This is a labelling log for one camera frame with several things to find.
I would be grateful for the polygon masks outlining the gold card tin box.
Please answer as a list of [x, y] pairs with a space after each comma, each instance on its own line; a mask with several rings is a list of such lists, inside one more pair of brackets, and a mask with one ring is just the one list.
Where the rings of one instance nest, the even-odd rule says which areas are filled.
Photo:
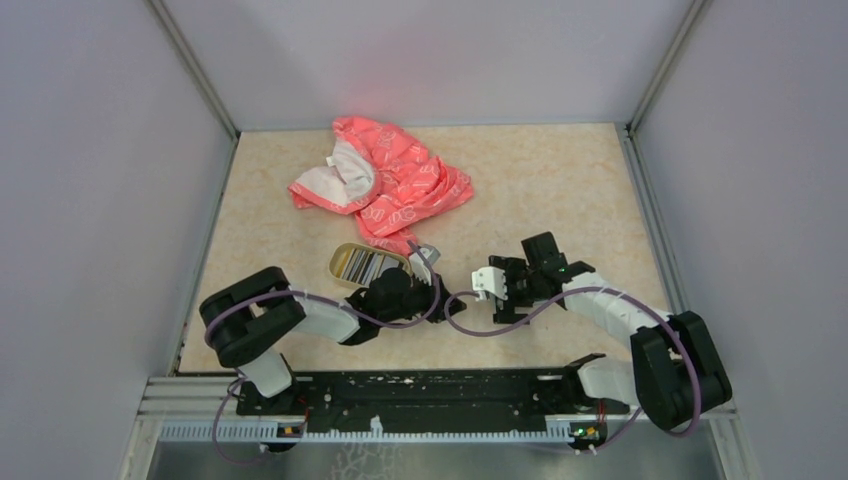
[[408, 259], [402, 255], [350, 242], [339, 245], [328, 263], [330, 276], [352, 289], [367, 287], [391, 268], [411, 272]]

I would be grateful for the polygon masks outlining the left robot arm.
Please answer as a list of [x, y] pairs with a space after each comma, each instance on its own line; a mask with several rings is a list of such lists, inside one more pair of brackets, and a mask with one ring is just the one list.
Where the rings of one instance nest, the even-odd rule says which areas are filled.
[[425, 282], [400, 267], [381, 273], [343, 300], [292, 287], [277, 267], [267, 267], [200, 303], [204, 341], [219, 364], [251, 383], [277, 414], [292, 411], [300, 388], [275, 345], [290, 333], [356, 346], [384, 329], [402, 330], [444, 320], [450, 293], [439, 276]]

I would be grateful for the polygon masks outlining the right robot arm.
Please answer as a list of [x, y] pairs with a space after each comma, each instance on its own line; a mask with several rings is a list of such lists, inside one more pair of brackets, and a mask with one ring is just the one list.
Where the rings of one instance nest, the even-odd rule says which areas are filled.
[[584, 261], [570, 262], [552, 233], [522, 240], [524, 255], [492, 255], [471, 275], [476, 295], [493, 302], [497, 324], [527, 322], [547, 305], [591, 320], [631, 354], [590, 354], [566, 368], [563, 398], [576, 412], [603, 400], [637, 407], [671, 432], [731, 400], [733, 388], [705, 320], [646, 305]]

